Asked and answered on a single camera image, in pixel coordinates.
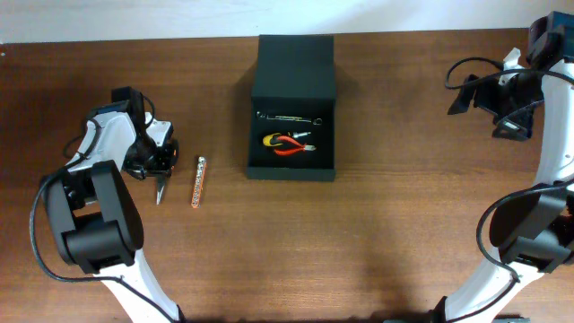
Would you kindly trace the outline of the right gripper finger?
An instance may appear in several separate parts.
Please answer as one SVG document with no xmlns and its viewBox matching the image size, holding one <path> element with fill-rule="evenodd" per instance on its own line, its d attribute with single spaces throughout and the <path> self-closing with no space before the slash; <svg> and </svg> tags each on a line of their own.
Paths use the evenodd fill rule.
<svg viewBox="0 0 574 323">
<path fill-rule="evenodd" d="M 524 142 L 532 137 L 534 117 L 522 114 L 511 118 L 495 118 L 491 136 L 499 139 Z"/>
<path fill-rule="evenodd" d="M 448 109 L 449 115 L 456 115 L 466 113 L 470 107 L 470 103 L 474 98 L 476 87 L 466 86 L 467 83 L 478 80 L 479 77 L 475 74 L 470 74 L 464 79 L 464 87 L 462 87 Z"/>
</svg>

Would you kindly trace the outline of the orange long-nose pliers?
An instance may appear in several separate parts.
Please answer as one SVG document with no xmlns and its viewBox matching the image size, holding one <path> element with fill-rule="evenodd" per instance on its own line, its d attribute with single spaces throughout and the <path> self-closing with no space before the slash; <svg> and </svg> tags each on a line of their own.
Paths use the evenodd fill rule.
<svg viewBox="0 0 574 323">
<path fill-rule="evenodd" d="M 156 178 L 156 205 L 162 202 L 168 180 L 177 163 L 178 154 L 176 151 L 171 153 L 168 157 L 164 158 L 160 163 L 160 168 L 157 170 Z"/>
</svg>

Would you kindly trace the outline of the yellow black stubby screwdriver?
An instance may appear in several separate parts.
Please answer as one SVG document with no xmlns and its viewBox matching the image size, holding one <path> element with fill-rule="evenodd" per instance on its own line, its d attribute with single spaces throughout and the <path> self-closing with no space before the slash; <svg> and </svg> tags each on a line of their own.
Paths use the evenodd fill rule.
<svg viewBox="0 0 574 323">
<path fill-rule="evenodd" d="M 266 147 L 277 147 L 284 144 L 294 144 L 297 146 L 301 146 L 299 139 L 310 135 L 310 132 L 288 132 L 285 134 L 282 133 L 273 133 L 270 135 L 266 135 L 262 139 L 262 143 Z"/>
</svg>

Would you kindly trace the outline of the chrome combination wrench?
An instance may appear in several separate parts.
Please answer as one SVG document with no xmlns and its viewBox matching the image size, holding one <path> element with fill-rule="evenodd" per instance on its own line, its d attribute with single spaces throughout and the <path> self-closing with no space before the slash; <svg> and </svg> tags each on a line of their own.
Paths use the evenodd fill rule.
<svg viewBox="0 0 574 323">
<path fill-rule="evenodd" d="M 323 120 L 321 118 L 305 118 L 297 116 L 285 116 L 285 115 L 269 115 L 261 111 L 256 112 L 256 117 L 264 120 L 275 120 L 275 121 L 286 121 L 286 122 L 300 122 L 300 123 L 310 123 L 313 126 L 321 126 Z"/>
</svg>

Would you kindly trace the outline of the red small cutting pliers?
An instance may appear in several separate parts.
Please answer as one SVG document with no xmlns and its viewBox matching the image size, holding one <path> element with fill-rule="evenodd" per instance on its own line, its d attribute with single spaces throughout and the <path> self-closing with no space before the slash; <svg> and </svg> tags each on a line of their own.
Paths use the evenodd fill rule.
<svg viewBox="0 0 574 323">
<path fill-rule="evenodd" d="M 295 153 L 313 152 L 316 149 L 317 147 L 312 144 L 301 144 L 301 146 L 297 146 L 294 144 L 284 144 L 274 147 L 274 153 L 279 156 L 289 156 Z"/>
</svg>

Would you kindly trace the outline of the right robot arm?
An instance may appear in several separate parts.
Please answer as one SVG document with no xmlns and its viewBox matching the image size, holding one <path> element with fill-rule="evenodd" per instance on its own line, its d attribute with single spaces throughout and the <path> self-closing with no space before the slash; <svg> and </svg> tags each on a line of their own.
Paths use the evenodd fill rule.
<svg viewBox="0 0 574 323">
<path fill-rule="evenodd" d="M 542 107 L 541 155 L 532 185 L 501 197 L 481 215 L 475 241 L 483 260 L 429 312 L 429 322 L 501 322 L 501 311 L 525 287 L 573 263 L 572 14 L 541 17 L 529 28 L 526 54 L 513 48 L 489 63 L 496 73 L 445 83 L 458 92 L 449 114 L 482 109 L 492 116 L 493 137 L 524 142 Z"/>
</svg>

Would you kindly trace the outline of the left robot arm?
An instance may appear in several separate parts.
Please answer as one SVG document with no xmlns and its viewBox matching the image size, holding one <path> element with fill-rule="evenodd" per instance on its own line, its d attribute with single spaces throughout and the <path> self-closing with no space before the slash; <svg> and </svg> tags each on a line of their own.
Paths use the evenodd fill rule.
<svg viewBox="0 0 574 323">
<path fill-rule="evenodd" d="M 90 110 L 76 152 L 42 180 L 33 201 L 45 206 L 60 257 L 83 272 L 70 283 L 104 284 L 134 322 L 185 319 L 146 261 L 143 221 L 123 180 L 155 179 L 162 196 L 178 160 L 172 133 L 148 97 L 114 89 L 110 104 Z"/>
</svg>

